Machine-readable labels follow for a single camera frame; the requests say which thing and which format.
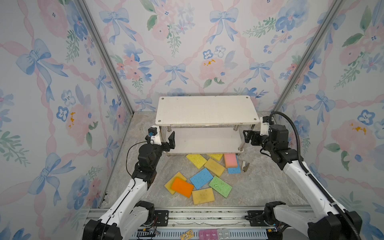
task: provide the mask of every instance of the pink sponge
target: pink sponge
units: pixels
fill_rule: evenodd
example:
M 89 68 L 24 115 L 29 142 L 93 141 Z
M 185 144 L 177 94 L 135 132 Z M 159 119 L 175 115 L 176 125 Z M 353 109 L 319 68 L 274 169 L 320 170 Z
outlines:
M 237 158 L 236 154 L 234 153 L 226 153 L 224 154 L 224 161 L 225 161 L 225 167 L 230 168 L 230 167 L 237 167 Z

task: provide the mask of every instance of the blue sponge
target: blue sponge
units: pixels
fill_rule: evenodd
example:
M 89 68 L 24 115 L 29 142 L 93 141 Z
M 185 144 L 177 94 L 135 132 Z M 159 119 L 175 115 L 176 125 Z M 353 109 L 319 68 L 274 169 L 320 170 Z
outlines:
M 212 179 L 213 179 L 212 174 L 208 171 L 208 169 L 204 168 L 203 170 L 198 172 L 196 175 L 191 177 L 189 180 L 191 180 L 195 188 L 199 190 L 202 186 L 210 182 Z
M 237 155 L 236 155 L 236 160 L 237 160 L 237 167 L 230 167 L 230 168 L 228 168 L 228 173 L 229 174 L 241 173 L 240 165 L 239 165 L 239 160 L 237 159 Z

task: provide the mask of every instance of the sponge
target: sponge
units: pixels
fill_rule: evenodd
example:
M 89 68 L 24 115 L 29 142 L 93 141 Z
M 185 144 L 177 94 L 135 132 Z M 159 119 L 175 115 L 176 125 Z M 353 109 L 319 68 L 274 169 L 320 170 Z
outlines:
M 212 188 L 200 189 L 192 191 L 193 204 L 203 204 L 215 201 L 214 191 Z
M 218 177 L 214 177 L 212 181 L 209 183 L 209 186 L 213 188 L 216 192 L 220 193 L 223 195 L 223 197 L 227 198 L 228 194 L 232 190 L 231 185 L 228 183 L 224 182 Z
M 188 154 L 187 158 L 198 168 L 200 169 L 207 160 L 200 154 Z
M 184 195 L 189 198 L 192 194 L 192 190 L 194 187 L 195 186 L 193 186 L 192 184 L 189 184 L 186 181 L 183 181 L 181 178 L 176 177 L 175 181 L 173 182 L 170 188 L 180 193 L 181 195 Z
M 221 158 L 223 157 L 223 154 L 207 154 L 208 156 L 210 156 L 211 158 L 215 159 L 216 161 L 219 161 L 221 160 Z
M 225 167 L 226 168 L 238 166 L 236 154 L 234 154 L 234 153 L 224 154 L 224 161 L 225 161 Z
M 173 191 L 170 187 L 172 186 L 172 183 L 174 182 L 175 178 L 176 177 L 179 177 L 181 178 L 182 180 L 186 181 L 187 178 L 184 177 L 180 172 L 177 172 L 175 176 L 173 176 L 173 178 L 171 178 L 164 186 L 166 187 L 166 189 L 172 194 L 174 195 L 176 191 Z
M 213 172 L 218 177 L 220 177 L 225 170 L 225 167 L 221 166 L 220 163 L 216 162 L 212 158 L 207 161 L 204 167 L 208 168 L 209 171 Z
M 237 159 L 237 156 L 236 156 L 236 160 L 237 160 L 237 167 L 230 167 L 230 168 L 228 168 L 228 173 L 229 174 L 241 173 L 240 165 L 239 165 L 239 160 Z
M 210 182 L 212 178 L 212 174 L 208 171 L 208 169 L 204 168 L 189 180 L 191 180 L 196 189 L 200 189 L 206 183 Z

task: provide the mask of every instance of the green sponge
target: green sponge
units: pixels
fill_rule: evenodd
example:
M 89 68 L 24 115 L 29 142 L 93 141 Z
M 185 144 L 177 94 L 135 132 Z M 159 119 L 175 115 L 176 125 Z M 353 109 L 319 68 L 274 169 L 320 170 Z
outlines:
M 213 188 L 216 192 L 223 195 L 223 197 L 227 198 L 228 194 L 231 192 L 232 187 L 228 183 L 224 182 L 218 177 L 214 177 L 212 181 L 209 183 L 209 186 Z

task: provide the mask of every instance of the white shelf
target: white shelf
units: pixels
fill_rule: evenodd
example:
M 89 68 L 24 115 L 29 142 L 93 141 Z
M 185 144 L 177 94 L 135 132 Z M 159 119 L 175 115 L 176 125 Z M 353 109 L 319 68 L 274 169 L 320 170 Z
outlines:
M 214 126 L 258 122 L 259 117 L 249 96 L 184 96 L 160 97 L 155 124 Z
M 164 131 L 167 141 L 175 131 L 176 147 L 167 154 L 240 153 L 238 147 L 242 140 L 239 131 L 234 131 L 233 127 L 174 127 L 171 132 Z

